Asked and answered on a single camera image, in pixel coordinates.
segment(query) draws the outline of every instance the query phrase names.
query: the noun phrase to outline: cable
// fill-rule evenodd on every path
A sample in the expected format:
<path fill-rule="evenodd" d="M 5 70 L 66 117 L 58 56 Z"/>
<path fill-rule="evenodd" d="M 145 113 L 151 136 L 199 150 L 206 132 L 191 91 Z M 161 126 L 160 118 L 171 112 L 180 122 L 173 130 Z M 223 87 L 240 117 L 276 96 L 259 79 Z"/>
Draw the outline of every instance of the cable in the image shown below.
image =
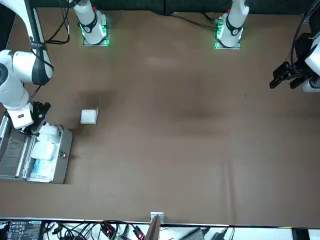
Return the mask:
<path fill-rule="evenodd" d="M 234 239 L 234 236 L 235 236 L 235 227 L 233 227 L 232 228 L 232 233 L 231 233 L 231 235 L 230 235 L 230 238 L 229 238 L 229 240 L 233 240 Z"/>
<path fill-rule="evenodd" d="M 174 15 L 174 14 L 172 14 L 171 16 L 172 16 L 172 17 L 175 17 L 175 18 L 178 18 L 178 19 L 185 20 L 185 21 L 187 21 L 188 23 L 197 25 L 197 26 L 202 27 L 202 28 L 205 28 L 205 29 L 209 29 L 209 30 L 211 30 L 211 31 L 217 30 L 217 28 L 214 27 L 214 26 L 210 26 L 210 25 L 207 25 L 207 24 L 201 24 L 201 23 L 199 23 L 199 22 L 189 20 L 189 19 L 187 19 L 187 18 L 185 18 L 185 17 L 183 17 L 183 16 L 178 16 L 178 15 Z"/>
<path fill-rule="evenodd" d="M 214 18 L 209 17 L 205 12 L 203 12 L 202 14 L 203 14 L 203 16 L 205 16 L 205 18 L 208 19 L 210 22 L 214 22 L 214 21 L 215 21 Z"/>
<path fill-rule="evenodd" d="M 317 7 L 318 4 L 320 4 L 320 0 L 314 0 L 314 2 L 312 4 L 310 4 L 310 6 L 306 10 L 306 12 L 303 14 L 301 22 L 300 22 L 298 28 L 296 29 L 296 32 L 295 32 L 294 37 L 293 37 L 292 46 L 291 46 L 291 52 L 290 52 L 290 63 L 291 63 L 292 70 L 293 70 L 293 72 L 295 74 L 298 73 L 297 69 L 296 69 L 296 66 L 295 66 L 295 63 L 294 63 L 294 50 L 295 50 L 297 37 L 298 37 L 298 34 L 299 34 L 300 29 L 302 27 L 302 24 L 305 22 L 305 20 L 309 17 L 309 15 L 313 12 L 313 10 Z"/>
<path fill-rule="evenodd" d="M 98 234 L 98 240 L 100 239 L 100 234 L 101 234 L 101 227 L 100 227 L 99 234 Z"/>
<path fill-rule="evenodd" d="M 39 89 L 41 88 L 41 85 L 39 85 L 36 90 L 33 92 L 33 94 L 31 95 L 31 98 L 33 99 L 35 97 L 35 95 L 37 94 L 37 92 L 39 91 Z"/>
<path fill-rule="evenodd" d="M 222 7 L 224 7 L 225 5 L 227 5 L 230 1 L 231 1 L 231 0 L 225 1 L 225 3 L 223 3 L 223 4 L 220 6 L 220 8 L 222 8 Z"/>
<path fill-rule="evenodd" d="M 69 1 L 65 0 L 67 2 L 67 7 L 64 7 L 64 11 L 65 11 L 65 15 L 64 15 L 64 11 L 63 11 L 63 7 L 62 7 L 62 3 L 61 0 L 59 0 L 60 2 L 60 9 L 61 9 L 61 15 L 63 18 L 62 23 L 60 24 L 60 26 L 58 27 L 58 29 L 55 31 L 55 33 L 45 42 L 47 44 L 57 44 L 57 45 L 62 45 L 62 44 L 66 44 L 70 41 L 70 33 L 69 33 L 69 19 L 68 19 L 68 13 L 69 13 Z M 60 41 L 60 40 L 53 40 L 53 38 L 58 34 L 58 32 L 60 31 L 60 29 L 62 28 L 62 26 L 65 26 L 66 32 L 68 34 L 68 37 L 65 41 Z"/>
<path fill-rule="evenodd" d="M 116 224 L 115 235 L 113 236 L 112 240 L 115 240 L 115 238 L 117 237 L 118 230 L 119 230 L 119 223 Z"/>
<path fill-rule="evenodd" d="M 32 53 L 33 55 L 35 55 L 35 57 L 36 57 L 37 59 L 39 59 L 41 62 L 43 62 L 44 64 L 47 64 L 47 65 L 52 69 L 52 71 L 55 70 L 54 66 L 52 66 L 50 63 L 48 63 L 46 60 L 44 60 L 43 58 L 41 58 L 41 57 L 38 56 L 37 54 L 35 54 L 32 49 L 31 49 L 31 53 Z"/>

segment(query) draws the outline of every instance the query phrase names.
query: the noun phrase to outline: green led light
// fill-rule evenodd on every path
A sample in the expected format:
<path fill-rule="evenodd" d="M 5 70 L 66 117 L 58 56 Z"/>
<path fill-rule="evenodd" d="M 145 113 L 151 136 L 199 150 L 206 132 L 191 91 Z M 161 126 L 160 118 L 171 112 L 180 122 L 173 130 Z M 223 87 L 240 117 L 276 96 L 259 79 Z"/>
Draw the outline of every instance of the green led light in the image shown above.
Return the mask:
<path fill-rule="evenodd" d="M 80 28 L 81 28 L 82 36 L 85 37 L 85 32 L 81 25 L 80 25 Z"/>

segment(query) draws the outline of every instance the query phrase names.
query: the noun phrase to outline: brown table surface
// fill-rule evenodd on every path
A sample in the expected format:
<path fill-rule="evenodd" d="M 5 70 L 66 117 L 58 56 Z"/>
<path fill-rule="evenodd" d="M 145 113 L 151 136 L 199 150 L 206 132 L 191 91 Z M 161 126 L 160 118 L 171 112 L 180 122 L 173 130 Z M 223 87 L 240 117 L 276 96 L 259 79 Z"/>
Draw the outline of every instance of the brown table surface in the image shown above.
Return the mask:
<path fill-rule="evenodd" d="M 250 15 L 242 50 L 215 50 L 181 19 L 110 14 L 109 47 L 83 46 L 73 11 L 70 43 L 47 46 L 54 77 L 35 99 L 73 129 L 66 184 L 2 180 L 0 215 L 320 227 L 320 93 L 269 89 L 300 18 Z M 39 16 L 47 39 L 60 9 Z M 29 49 L 19 18 L 8 49 Z M 97 125 L 79 126 L 95 107 Z"/>

